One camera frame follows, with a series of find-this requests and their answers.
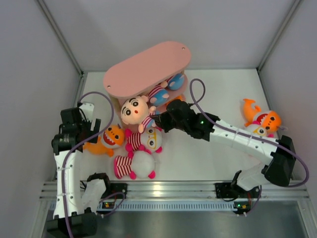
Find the white glasses plush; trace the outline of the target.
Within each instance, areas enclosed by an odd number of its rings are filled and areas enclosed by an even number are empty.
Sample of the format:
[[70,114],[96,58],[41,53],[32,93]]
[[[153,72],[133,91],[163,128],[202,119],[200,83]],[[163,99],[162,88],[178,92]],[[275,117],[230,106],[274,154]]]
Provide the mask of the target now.
[[258,121],[253,121],[250,125],[245,127],[245,130],[259,136],[274,138],[274,134],[268,132]]

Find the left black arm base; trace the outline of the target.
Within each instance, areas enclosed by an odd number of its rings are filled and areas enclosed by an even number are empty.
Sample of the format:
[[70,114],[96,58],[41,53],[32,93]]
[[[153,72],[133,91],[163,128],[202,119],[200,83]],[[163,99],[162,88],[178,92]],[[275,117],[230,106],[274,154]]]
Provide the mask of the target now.
[[106,173],[94,173],[93,175],[90,175],[87,178],[86,186],[88,186],[88,184],[93,180],[102,180],[105,184],[105,190],[101,198],[106,198],[115,192],[123,192],[124,194],[127,193],[127,183],[112,183]]

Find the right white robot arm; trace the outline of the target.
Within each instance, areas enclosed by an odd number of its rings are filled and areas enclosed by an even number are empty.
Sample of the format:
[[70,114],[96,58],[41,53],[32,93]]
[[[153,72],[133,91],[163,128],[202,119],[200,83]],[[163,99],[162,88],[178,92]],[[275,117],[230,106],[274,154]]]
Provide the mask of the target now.
[[254,187],[267,183],[289,186],[296,158],[293,141],[288,136],[280,139],[259,136],[215,115],[196,113],[190,104],[180,100],[171,102],[165,112],[153,115],[152,119],[164,132],[178,129],[194,139],[221,143],[257,158],[258,165],[236,173],[231,184],[235,196],[242,197]]

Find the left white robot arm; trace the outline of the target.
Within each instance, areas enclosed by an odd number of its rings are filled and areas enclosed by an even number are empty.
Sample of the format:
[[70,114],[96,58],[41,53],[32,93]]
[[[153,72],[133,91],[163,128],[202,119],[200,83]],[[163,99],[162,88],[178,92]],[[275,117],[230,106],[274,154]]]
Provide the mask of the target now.
[[80,188],[80,163],[83,145],[96,143],[101,120],[93,120],[94,106],[82,104],[62,110],[59,133],[52,140],[56,163],[57,194],[53,219],[47,231],[55,238],[86,238],[97,232],[97,207],[101,198],[112,192],[107,174],[87,178],[86,188]]

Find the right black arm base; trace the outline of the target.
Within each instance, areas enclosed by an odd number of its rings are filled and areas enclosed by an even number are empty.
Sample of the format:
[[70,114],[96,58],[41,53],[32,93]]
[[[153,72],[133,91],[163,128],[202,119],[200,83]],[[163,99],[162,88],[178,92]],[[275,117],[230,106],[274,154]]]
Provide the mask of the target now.
[[218,182],[215,184],[215,192],[217,199],[222,199],[223,201],[231,202],[236,199],[253,199],[259,197],[259,186],[256,186],[251,190],[244,190],[237,185],[237,179],[241,172],[241,170],[238,171],[231,182]]

